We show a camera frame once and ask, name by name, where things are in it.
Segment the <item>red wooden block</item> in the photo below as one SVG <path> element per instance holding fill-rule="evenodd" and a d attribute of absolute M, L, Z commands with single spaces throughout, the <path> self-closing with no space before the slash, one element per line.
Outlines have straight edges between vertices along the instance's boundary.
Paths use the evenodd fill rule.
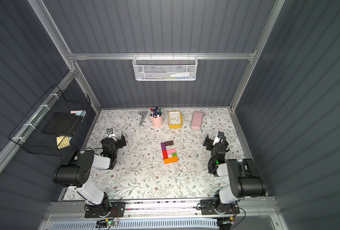
<path fill-rule="evenodd" d="M 169 157 L 167 150 L 162 151 L 163 159 L 167 159 Z"/>

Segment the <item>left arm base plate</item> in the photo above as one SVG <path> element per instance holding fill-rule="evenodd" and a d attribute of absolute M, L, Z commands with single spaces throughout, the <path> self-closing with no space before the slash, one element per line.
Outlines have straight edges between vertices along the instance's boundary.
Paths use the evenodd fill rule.
<path fill-rule="evenodd" d="M 85 204 L 85 218 L 121 218 L 124 216 L 125 202 L 104 202 L 100 205 Z"/>

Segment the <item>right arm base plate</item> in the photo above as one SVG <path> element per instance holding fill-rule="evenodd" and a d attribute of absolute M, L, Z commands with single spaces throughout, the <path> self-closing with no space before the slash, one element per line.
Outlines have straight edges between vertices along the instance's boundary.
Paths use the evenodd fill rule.
<path fill-rule="evenodd" d="M 213 199 L 200 200 L 201 213 L 203 215 L 237 215 L 240 213 L 240 209 L 237 207 L 237 203 L 223 204 Z"/>

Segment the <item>brown wooden block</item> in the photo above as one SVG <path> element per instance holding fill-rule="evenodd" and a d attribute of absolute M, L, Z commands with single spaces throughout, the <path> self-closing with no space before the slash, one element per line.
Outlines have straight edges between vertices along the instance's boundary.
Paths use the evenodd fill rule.
<path fill-rule="evenodd" d="M 166 141 L 164 144 L 165 146 L 172 146 L 174 145 L 174 142 L 171 140 L 171 141 Z"/>

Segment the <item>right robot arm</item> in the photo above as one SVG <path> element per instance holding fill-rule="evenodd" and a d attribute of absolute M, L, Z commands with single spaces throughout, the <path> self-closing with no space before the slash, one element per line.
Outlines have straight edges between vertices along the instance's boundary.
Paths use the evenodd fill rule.
<path fill-rule="evenodd" d="M 223 132 L 218 132 L 214 140 L 207 136 L 203 146 L 211 151 L 207 164 L 208 173 L 215 177 L 226 177 L 229 180 L 229 185 L 216 191 L 212 199 L 200 201 L 203 215 L 236 216 L 240 213 L 238 202 L 241 199 L 266 195 L 265 182 L 253 159 L 226 159 L 230 145 Z"/>

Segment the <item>orange wooden block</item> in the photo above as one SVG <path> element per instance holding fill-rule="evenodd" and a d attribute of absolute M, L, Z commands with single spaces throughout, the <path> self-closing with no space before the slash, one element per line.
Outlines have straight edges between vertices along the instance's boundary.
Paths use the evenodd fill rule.
<path fill-rule="evenodd" d="M 175 163 L 175 162 L 178 162 L 178 161 L 179 161 L 178 157 L 171 157 L 171 158 L 164 159 L 165 164 Z"/>

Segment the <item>pink wooden block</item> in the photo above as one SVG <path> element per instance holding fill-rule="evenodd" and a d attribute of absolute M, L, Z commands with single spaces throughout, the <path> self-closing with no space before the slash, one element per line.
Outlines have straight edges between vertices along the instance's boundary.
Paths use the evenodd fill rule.
<path fill-rule="evenodd" d="M 176 153 L 176 150 L 175 149 L 170 149 L 170 150 L 167 150 L 167 153 L 168 154 L 173 154 L 173 153 Z"/>

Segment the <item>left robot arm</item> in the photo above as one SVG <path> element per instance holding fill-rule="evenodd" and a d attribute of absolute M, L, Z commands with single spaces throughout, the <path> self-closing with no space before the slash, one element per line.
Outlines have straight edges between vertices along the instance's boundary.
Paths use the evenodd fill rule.
<path fill-rule="evenodd" d="M 117 163 L 118 150 L 126 146 L 124 135 L 118 139 L 113 129 L 107 129 L 107 137 L 101 140 L 102 152 L 86 148 L 66 155 L 56 168 L 53 182 L 73 189 L 85 200 L 86 218 L 123 217 L 125 202 L 110 201 L 108 195 L 90 179 L 92 169 L 112 170 Z"/>

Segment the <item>purple wooden block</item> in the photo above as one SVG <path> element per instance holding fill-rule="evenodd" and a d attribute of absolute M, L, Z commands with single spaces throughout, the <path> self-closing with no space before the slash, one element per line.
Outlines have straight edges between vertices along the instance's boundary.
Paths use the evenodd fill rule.
<path fill-rule="evenodd" d="M 165 150 L 166 150 L 166 145 L 165 145 L 164 142 L 161 143 L 161 149 L 162 149 L 162 151 L 165 151 Z"/>

